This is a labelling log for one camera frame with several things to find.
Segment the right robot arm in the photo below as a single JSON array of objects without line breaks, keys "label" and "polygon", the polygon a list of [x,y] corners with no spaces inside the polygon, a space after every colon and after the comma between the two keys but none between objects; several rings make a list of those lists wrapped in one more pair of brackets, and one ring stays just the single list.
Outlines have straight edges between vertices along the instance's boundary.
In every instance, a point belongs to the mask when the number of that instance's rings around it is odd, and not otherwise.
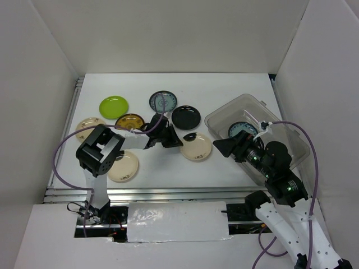
[{"label": "right robot arm", "polygon": [[351,268],[334,250],[313,215],[314,199],[291,171],[291,156],[285,144],[270,141],[266,146],[241,131],[213,145],[224,157],[248,163],[265,177],[268,193],[256,191],[245,197],[244,212],[261,220],[285,247],[295,268]]}]

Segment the cream plate black patch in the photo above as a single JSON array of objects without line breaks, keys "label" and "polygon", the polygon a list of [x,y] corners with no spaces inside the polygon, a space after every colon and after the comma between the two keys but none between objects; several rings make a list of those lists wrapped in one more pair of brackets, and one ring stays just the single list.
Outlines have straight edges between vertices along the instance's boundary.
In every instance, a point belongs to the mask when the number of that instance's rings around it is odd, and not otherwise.
[{"label": "cream plate black patch", "polygon": [[107,176],[116,183],[125,183],[130,181],[137,173],[139,160],[137,156],[129,150],[125,150],[120,159],[117,159]]},{"label": "cream plate black patch", "polygon": [[192,132],[181,138],[181,154],[190,161],[204,161],[212,151],[211,140],[202,133]]}]

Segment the blue patterned plate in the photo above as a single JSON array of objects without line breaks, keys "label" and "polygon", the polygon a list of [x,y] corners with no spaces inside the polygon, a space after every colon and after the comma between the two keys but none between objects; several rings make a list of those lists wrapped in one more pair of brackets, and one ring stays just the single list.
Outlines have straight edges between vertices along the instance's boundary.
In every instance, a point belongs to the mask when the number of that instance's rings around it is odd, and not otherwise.
[{"label": "blue patterned plate", "polygon": [[241,131],[245,131],[253,136],[258,134],[257,129],[250,123],[247,122],[236,122],[233,123],[228,129],[228,137],[234,137],[235,135],[239,134]]},{"label": "blue patterned plate", "polygon": [[151,109],[158,114],[173,111],[177,103],[177,97],[170,91],[157,91],[149,99]]}]

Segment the yellow brown patterned plate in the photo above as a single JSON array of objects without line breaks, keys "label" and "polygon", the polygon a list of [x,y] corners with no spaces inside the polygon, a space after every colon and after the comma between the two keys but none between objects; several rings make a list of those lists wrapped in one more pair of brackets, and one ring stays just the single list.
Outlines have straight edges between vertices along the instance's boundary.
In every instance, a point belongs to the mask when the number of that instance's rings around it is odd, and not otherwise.
[{"label": "yellow brown patterned plate", "polygon": [[145,124],[144,119],[138,114],[128,113],[117,119],[115,125],[125,129],[140,129]]}]

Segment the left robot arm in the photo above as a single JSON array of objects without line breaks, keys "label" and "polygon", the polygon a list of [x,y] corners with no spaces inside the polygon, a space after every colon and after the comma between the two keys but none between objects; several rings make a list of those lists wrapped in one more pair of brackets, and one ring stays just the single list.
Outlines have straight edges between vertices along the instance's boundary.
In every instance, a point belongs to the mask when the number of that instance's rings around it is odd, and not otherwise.
[{"label": "left robot arm", "polygon": [[112,130],[105,124],[93,128],[76,151],[76,158],[86,179],[85,207],[93,220],[103,224],[110,219],[107,174],[114,163],[122,157],[125,150],[146,150],[157,143],[164,148],[183,145],[174,126],[161,114],[155,114],[151,122],[133,131],[119,127]]}]

